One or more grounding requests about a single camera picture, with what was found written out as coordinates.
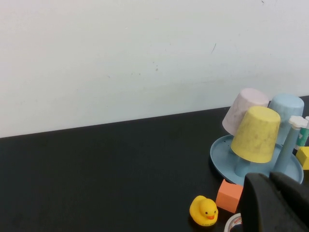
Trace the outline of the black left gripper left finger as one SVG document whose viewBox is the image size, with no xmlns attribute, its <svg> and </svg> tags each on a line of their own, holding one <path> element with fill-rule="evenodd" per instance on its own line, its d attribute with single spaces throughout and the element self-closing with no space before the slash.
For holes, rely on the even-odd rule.
<svg viewBox="0 0 309 232">
<path fill-rule="evenodd" d="M 289 210 L 269 178 L 263 174 L 245 176 L 240 213 L 245 232 L 289 232 Z"/>
</svg>

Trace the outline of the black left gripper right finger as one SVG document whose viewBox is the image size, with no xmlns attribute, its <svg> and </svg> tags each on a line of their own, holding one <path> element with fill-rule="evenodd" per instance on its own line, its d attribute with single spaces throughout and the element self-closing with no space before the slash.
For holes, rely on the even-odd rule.
<svg viewBox="0 0 309 232">
<path fill-rule="evenodd" d="M 272 172 L 269 178 L 290 208 L 290 213 L 293 213 L 294 221 L 304 226 L 303 231 L 308 232 L 309 188 L 299 184 L 283 173 Z"/>
</svg>

